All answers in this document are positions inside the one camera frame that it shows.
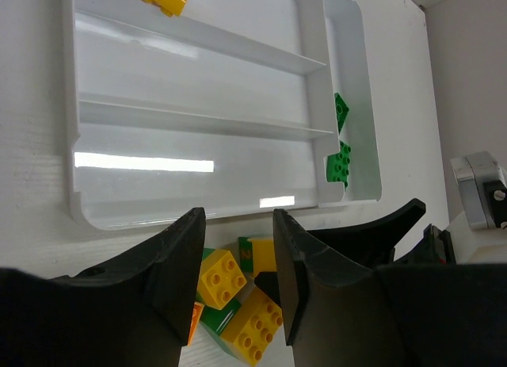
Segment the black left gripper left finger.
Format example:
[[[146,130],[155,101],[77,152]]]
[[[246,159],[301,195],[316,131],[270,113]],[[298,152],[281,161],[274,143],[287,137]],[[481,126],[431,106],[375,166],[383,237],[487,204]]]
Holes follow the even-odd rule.
[[[176,366],[189,341],[206,216],[75,276],[1,271],[4,366]]]

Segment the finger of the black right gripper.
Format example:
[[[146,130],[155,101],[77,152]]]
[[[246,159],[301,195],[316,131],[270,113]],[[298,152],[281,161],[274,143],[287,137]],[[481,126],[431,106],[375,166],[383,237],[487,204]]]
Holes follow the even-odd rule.
[[[389,264],[394,261],[395,246],[425,213],[425,203],[414,198],[372,222],[308,232],[357,264]]]

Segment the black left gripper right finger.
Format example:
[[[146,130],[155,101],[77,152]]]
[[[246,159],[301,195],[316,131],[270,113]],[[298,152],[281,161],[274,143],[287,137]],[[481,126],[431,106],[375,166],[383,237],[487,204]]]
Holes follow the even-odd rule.
[[[503,264],[368,268],[273,213],[286,343],[298,366],[503,366]]]

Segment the yellow long duplo brick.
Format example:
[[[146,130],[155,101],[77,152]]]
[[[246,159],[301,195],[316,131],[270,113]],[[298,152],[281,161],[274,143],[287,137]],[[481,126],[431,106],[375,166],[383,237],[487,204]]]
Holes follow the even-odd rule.
[[[281,308],[259,288],[253,288],[220,338],[238,360],[255,366],[282,324]]]

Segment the green duplo plate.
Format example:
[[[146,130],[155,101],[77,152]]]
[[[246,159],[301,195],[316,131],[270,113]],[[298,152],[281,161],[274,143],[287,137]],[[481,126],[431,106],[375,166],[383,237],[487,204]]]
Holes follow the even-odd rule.
[[[340,151],[329,155],[326,160],[326,181],[342,182],[345,189],[349,187],[349,167],[351,163],[352,148],[340,141]]]
[[[337,128],[341,132],[349,114],[349,107],[338,92],[334,93],[334,103],[337,115]]]

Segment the yellow curved duplo brick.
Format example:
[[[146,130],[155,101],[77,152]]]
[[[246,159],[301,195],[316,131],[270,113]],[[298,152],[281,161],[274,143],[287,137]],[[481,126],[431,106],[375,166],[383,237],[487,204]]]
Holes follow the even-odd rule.
[[[239,237],[238,251],[242,272],[253,277],[263,272],[276,272],[273,237]]]

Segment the yellow square duplo brick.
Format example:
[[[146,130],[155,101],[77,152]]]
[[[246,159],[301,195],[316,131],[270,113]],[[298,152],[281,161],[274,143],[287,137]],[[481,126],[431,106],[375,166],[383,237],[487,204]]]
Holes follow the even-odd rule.
[[[204,248],[196,294],[199,302],[222,310],[246,286],[246,282],[229,250]]]

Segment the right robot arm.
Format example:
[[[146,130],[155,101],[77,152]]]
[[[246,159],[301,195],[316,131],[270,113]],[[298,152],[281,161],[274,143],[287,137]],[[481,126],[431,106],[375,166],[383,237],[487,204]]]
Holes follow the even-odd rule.
[[[395,246],[425,215],[426,205],[417,198],[372,222],[348,227],[310,230],[316,239],[364,267],[386,264],[463,264],[506,262],[506,230],[470,228],[459,214],[444,230],[430,224],[422,239],[400,259]]]

